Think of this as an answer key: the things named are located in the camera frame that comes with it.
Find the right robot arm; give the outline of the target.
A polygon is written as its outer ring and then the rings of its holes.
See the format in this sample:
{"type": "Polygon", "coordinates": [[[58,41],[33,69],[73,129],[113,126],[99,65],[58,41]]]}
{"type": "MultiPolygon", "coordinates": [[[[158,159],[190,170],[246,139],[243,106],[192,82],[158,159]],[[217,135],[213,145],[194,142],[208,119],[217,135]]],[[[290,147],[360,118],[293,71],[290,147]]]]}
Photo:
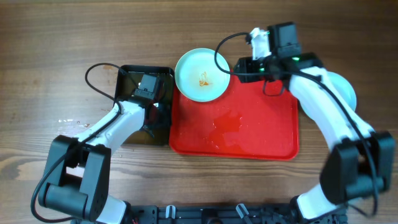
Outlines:
{"type": "Polygon", "coordinates": [[[330,150],[319,184],[291,200],[291,221],[310,223],[348,207],[375,216],[380,194],[391,185],[395,140],[388,132],[376,132],[349,107],[322,61],[313,53],[243,57],[233,70],[243,83],[282,81],[307,109],[330,150]]]}

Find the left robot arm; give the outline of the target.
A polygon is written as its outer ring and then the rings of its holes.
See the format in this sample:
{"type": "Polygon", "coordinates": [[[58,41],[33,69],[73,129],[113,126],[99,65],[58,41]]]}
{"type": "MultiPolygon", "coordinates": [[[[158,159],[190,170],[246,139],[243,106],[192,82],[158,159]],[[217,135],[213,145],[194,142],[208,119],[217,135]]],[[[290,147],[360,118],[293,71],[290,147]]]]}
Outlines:
{"type": "Polygon", "coordinates": [[[34,189],[30,212],[40,222],[133,223],[131,204],[109,194],[111,156],[132,134],[169,128],[170,101],[117,101],[91,129],[57,136],[34,189]]]}

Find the white plate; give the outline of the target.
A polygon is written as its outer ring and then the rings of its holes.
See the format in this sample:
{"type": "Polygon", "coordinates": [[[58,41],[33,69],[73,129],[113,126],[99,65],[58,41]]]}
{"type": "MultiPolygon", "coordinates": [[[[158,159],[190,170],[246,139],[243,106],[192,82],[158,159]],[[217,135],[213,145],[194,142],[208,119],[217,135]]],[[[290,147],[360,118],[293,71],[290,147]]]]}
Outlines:
{"type": "Polygon", "coordinates": [[[306,68],[302,72],[308,76],[295,76],[295,86],[291,88],[291,92],[299,100],[310,119],[318,122],[345,118],[339,105],[328,91],[335,94],[350,114],[354,113],[357,105],[356,93],[348,80],[324,68],[306,68]]]}
{"type": "Polygon", "coordinates": [[[220,97],[227,89],[229,65],[222,55],[206,48],[185,53],[175,67],[175,82],[188,99],[209,102],[220,97]]]}

